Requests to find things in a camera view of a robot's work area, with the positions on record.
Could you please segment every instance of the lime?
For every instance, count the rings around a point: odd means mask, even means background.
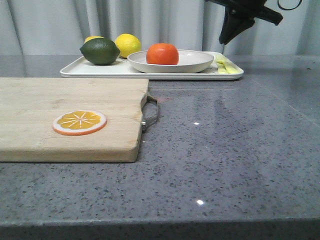
[[[95,65],[112,64],[119,56],[120,50],[116,44],[105,37],[93,38],[80,48],[85,59]]]
[[[140,40],[129,33],[123,33],[114,41],[116,46],[120,49],[120,56],[127,58],[130,54],[141,51]]]
[[[85,40],[84,43],[88,42],[91,39],[97,39],[97,38],[103,38],[103,36],[88,36]]]

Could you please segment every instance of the toy orange slice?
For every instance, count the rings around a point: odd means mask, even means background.
[[[71,111],[57,117],[52,128],[59,134],[80,136],[94,133],[107,124],[107,118],[101,112],[92,110]]]

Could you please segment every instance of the wooden cutting board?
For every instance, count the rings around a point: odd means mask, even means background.
[[[148,79],[0,78],[0,161],[132,163],[142,134]],[[53,121],[68,112],[103,113],[107,124],[61,135]]]

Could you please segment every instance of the plate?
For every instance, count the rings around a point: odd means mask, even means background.
[[[143,73],[185,73],[194,74],[205,70],[214,60],[214,56],[202,51],[179,49],[177,65],[148,64],[147,51],[130,54],[127,59],[132,67]]]
[[[205,51],[204,53],[214,57],[213,62],[205,70],[197,73],[145,73],[135,69],[128,59],[119,57],[111,65],[94,65],[84,58],[78,57],[73,62],[60,70],[60,74],[66,78],[117,78],[117,79],[150,79],[172,81],[233,81],[244,75],[244,70],[230,61],[238,73],[219,73],[216,59],[223,56],[219,52]]]

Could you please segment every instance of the speckled granite countertop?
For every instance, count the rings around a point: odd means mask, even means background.
[[[320,57],[228,57],[238,81],[150,82],[135,163],[0,163],[0,239],[320,239]],[[0,56],[0,77],[76,58]]]

